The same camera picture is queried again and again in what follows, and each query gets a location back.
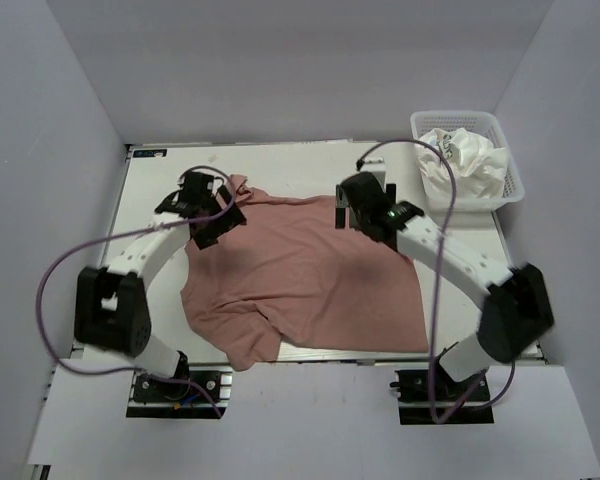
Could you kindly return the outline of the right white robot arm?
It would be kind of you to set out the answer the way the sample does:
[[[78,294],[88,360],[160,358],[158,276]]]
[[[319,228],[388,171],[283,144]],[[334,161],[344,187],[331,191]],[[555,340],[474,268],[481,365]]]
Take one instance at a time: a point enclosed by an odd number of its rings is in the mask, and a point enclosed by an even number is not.
[[[468,380],[510,364],[555,321],[541,271],[514,268],[449,237],[414,204],[394,201],[375,175],[357,173],[336,187],[336,225],[352,220],[371,240],[414,259],[461,290],[481,312],[477,330],[434,358],[433,390],[452,399]]]

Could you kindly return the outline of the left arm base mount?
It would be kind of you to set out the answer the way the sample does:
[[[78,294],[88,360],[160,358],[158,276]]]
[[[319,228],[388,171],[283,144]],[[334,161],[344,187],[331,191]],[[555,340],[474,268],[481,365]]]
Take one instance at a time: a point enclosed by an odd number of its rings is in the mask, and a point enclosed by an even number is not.
[[[226,366],[191,366],[190,384],[169,384],[146,374],[133,377],[126,417],[131,419],[220,420],[228,407],[233,371]]]

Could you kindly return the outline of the pink t shirt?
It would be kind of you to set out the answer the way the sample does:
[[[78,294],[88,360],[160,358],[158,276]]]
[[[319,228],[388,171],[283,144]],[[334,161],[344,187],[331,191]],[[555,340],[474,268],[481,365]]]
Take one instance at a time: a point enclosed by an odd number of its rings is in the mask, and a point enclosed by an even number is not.
[[[282,342],[315,349],[425,353],[412,261],[333,224],[331,196],[275,197],[231,178],[246,218],[217,244],[189,243],[181,290],[190,328],[237,370],[277,360]]]

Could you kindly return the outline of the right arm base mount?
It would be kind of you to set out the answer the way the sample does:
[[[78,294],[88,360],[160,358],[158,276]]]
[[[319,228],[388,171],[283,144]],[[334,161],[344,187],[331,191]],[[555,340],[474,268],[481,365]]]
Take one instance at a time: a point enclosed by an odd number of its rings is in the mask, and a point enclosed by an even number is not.
[[[451,425],[486,425],[494,423],[492,407],[479,409],[491,400],[491,392],[484,376],[473,375],[461,383],[445,384],[436,376],[436,413],[442,415],[476,381],[479,385],[472,391],[465,403],[449,418]],[[397,370],[389,383],[392,395],[397,399],[399,420],[402,426],[433,425],[429,411],[428,372],[420,370]]]

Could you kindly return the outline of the white printed t shirt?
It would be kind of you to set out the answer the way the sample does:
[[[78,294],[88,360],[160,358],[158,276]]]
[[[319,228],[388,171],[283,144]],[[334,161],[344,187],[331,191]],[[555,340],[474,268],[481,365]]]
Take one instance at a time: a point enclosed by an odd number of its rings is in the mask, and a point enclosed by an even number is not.
[[[510,155],[504,147],[464,128],[434,128],[419,138],[439,151],[452,169],[457,200],[493,199],[504,193]],[[451,195],[449,173],[438,156],[419,144],[414,146],[424,186],[438,197]]]

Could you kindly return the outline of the white plastic basket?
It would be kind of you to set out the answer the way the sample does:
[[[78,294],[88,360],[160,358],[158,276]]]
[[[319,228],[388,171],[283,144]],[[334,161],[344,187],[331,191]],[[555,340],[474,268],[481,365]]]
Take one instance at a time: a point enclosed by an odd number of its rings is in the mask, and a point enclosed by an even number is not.
[[[457,184],[456,212],[494,212],[524,198],[525,190],[496,117],[481,111],[419,111],[410,118],[412,135],[441,151],[452,171],[434,153],[416,145],[416,163],[430,210],[444,212]]]

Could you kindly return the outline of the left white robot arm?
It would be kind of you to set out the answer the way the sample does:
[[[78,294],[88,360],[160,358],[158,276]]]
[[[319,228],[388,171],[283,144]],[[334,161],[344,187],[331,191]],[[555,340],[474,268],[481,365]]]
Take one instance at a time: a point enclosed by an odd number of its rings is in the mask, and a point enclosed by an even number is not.
[[[184,353],[152,332],[147,291],[167,262],[192,242],[199,249],[246,223],[230,178],[217,169],[192,167],[178,189],[154,209],[148,226],[132,235],[126,249],[99,268],[78,275],[74,338],[111,352],[157,377],[168,398],[179,399],[191,387]]]

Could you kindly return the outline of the blue label sticker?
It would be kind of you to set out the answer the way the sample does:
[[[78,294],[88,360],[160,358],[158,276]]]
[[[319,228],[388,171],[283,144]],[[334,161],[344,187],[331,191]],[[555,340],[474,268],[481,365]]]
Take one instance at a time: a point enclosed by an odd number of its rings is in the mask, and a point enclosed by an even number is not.
[[[167,149],[136,149],[132,153],[133,158],[162,158],[168,153]]]

